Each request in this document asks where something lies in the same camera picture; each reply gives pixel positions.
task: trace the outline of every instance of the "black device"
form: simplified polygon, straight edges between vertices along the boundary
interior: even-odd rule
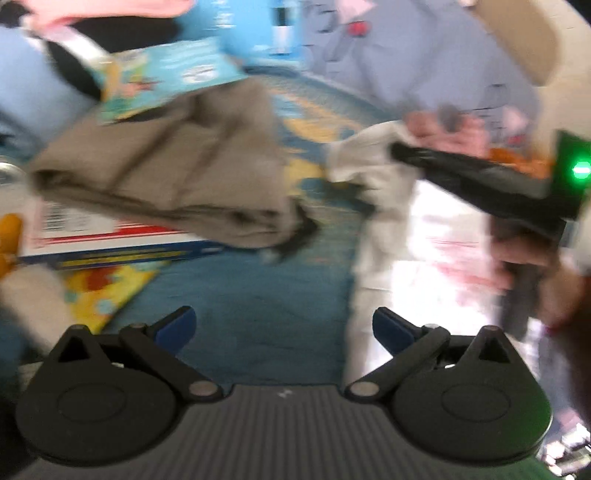
[[[561,131],[557,161],[548,181],[534,179],[513,168],[481,158],[391,145],[392,159],[422,169],[425,180],[496,217],[492,232],[506,239],[535,232],[548,240],[556,254],[573,231],[591,180],[590,142]],[[534,265],[509,265],[513,289],[501,298],[499,325],[518,340],[535,315],[537,287],[544,272]]]
[[[183,307],[148,327],[60,339],[23,393],[18,480],[554,478],[535,454],[548,400],[503,331],[453,336],[385,308],[393,359],[335,385],[236,385],[228,394],[174,354]]]

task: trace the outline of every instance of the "patterned rug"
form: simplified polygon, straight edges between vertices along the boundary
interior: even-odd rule
[[[108,325],[153,323],[182,305],[197,335],[180,358],[229,386],[240,382],[340,383],[351,265],[368,208],[355,189],[324,178],[324,145],[391,119],[371,104],[314,79],[264,71],[290,156],[286,181],[321,231],[296,256],[266,264],[256,252],[175,262]]]

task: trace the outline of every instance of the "pink fabric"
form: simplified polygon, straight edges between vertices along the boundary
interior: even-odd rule
[[[409,113],[404,119],[408,130],[424,148],[461,153],[478,158],[489,157],[490,136],[484,121],[473,115],[462,115],[456,132],[448,132],[431,112]]]
[[[82,18],[172,18],[193,6],[193,0],[17,0],[33,12],[33,29],[42,33]]]
[[[347,24],[369,12],[375,3],[371,0],[336,0],[335,6],[340,23]]]

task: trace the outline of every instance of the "orange object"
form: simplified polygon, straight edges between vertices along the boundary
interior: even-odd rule
[[[16,255],[21,232],[21,218],[14,213],[4,215],[0,220],[0,252]]]
[[[536,157],[525,158],[523,155],[507,148],[491,148],[490,160],[512,167],[536,179],[547,179],[552,171],[551,161],[544,161]]]

